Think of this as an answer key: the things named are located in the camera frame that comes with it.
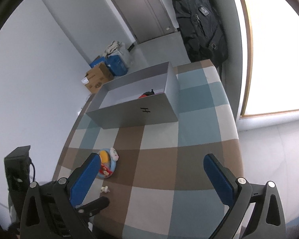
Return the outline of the small white hair clip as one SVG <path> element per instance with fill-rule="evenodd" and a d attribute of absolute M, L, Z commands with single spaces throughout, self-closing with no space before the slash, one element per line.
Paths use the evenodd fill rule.
<path fill-rule="evenodd" d="M 109 187 L 108 186 L 102 186 L 100 192 L 101 193 L 108 193 L 108 192 L 110 192 Z"/>

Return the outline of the checkered table cloth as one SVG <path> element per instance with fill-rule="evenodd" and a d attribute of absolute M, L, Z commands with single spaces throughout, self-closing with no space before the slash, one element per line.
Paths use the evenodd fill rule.
<path fill-rule="evenodd" d="M 67 177 L 88 156 L 113 147 L 113 175 L 96 178 L 85 202 L 107 186 L 109 206 L 92 223 L 115 238 L 208 238 L 226 207 L 203 168 L 212 153 L 236 176 L 243 174 L 237 128 L 211 61 L 176 68 L 180 84 L 177 122 L 102 129 L 82 114 L 72 128 L 54 178 Z"/>

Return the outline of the brown cardboard box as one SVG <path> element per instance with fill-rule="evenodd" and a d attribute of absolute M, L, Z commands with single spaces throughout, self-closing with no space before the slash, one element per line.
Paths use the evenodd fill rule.
<path fill-rule="evenodd" d="M 104 62 L 101 62 L 86 72 L 85 77 L 81 82 L 92 93 L 98 93 L 101 87 L 114 79 L 113 74 L 110 72 Z"/>

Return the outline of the grey cardboard box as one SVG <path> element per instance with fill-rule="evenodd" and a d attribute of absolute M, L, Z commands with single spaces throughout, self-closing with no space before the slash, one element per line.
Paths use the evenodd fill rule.
<path fill-rule="evenodd" d="M 86 114 L 103 129 L 177 122 L 179 91 L 175 71 L 165 62 L 105 83 Z"/>

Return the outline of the blue cardboard box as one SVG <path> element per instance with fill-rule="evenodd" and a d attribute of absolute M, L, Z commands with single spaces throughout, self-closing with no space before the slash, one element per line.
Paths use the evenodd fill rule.
<path fill-rule="evenodd" d="M 90 67 L 94 68 L 94 66 L 99 63 L 104 63 L 114 76 L 120 77 L 128 73 L 128 68 L 119 55 L 113 55 L 109 57 L 98 56 L 93 62 L 90 63 Z"/>

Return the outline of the white plastic bags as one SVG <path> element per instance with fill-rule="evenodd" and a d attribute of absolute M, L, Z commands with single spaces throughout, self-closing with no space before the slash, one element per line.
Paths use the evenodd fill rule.
<path fill-rule="evenodd" d="M 122 61 L 125 63 L 125 65 L 129 68 L 133 64 L 133 59 L 126 48 L 125 44 L 122 42 L 115 42 L 116 47 L 113 52 L 113 55 L 118 55 L 122 59 Z"/>

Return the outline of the cream tote bag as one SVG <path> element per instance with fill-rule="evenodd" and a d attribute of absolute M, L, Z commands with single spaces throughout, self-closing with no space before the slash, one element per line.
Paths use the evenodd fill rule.
<path fill-rule="evenodd" d="M 115 53 L 115 51 L 118 51 L 120 46 L 121 46 L 121 43 L 119 41 L 114 40 L 111 44 L 109 44 L 107 46 L 107 48 L 105 48 L 105 51 L 103 52 L 102 55 L 104 57 L 109 57 L 110 55 Z"/>

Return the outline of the black backpack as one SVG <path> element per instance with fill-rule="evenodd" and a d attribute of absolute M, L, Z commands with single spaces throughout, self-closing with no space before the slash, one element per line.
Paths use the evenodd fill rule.
<path fill-rule="evenodd" d="M 172 0 L 182 41 L 191 62 L 211 60 L 215 67 L 228 58 L 224 28 L 213 0 Z"/>

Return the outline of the grey door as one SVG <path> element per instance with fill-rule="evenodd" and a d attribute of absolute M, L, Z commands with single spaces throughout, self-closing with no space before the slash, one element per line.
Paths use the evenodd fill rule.
<path fill-rule="evenodd" d="M 175 32 L 161 0 L 111 0 L 137 43 Z"/>

